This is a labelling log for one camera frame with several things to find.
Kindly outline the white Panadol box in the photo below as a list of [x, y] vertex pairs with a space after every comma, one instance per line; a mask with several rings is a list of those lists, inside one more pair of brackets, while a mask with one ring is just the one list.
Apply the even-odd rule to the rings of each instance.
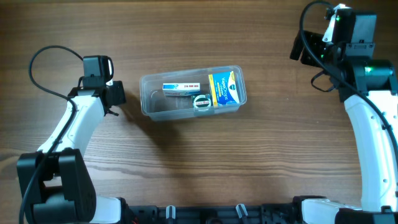
[[200, 93], [200, 83], [164, 83], [162, 91], [165, 96], [190, 96]]

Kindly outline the clear plastic container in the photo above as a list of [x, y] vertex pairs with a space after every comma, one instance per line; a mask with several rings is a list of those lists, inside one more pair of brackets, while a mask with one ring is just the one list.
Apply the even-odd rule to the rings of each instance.
[[[233, 71], [240, 103], [219, 107], [213, 105], [208, 110], [196, 110], [192, 106], [192, 96], [165, 96], [164, 83], [200, 83], [200, 93], [210, 94], [208, 76], [214, 73]], [[237, 65], [198, 68], [176, 72], [146, 75], [140, 80], [141, 110], [154, 121], [184, 119], [214, 114], [232, 113], [247, 102], [246, 86], [242, 68]]]

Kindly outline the green Zam-Buk box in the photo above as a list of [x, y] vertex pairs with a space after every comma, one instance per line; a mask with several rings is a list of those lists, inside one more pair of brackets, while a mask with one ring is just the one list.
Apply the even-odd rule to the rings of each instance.
[[192, 96], [192, 106], [196, 110], [208, 110], [212, 106], [210, 94]]

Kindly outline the blue VapoDrops box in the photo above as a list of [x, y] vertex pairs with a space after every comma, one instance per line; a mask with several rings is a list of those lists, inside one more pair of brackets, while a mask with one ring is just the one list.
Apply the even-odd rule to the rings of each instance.
[[214, 107], [240, 103], [233, 71], [210, 74], [208, 79]]

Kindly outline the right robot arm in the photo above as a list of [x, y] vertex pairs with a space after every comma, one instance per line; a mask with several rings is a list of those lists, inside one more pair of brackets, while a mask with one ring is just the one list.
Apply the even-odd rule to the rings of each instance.
[[397, 223], [397, 78], [390, 61], [373, 59], [372, 46], [367, 37], [297, 34], [290, 57], [330, 76], [353, 127], [362, 181], [360, 207], [296, 197], [300, 222]]

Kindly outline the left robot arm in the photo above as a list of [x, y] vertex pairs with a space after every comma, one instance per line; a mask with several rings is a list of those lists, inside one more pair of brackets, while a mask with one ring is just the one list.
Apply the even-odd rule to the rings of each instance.
[[122, 198], [96, 194], [83, 160], [96, 127], [110, 107], [125, 103], [121, 81], [73, 88], [52, 135], [36, 152], [22, 154], [17, 174], [22, 194], [20, 223], [125, 223]]

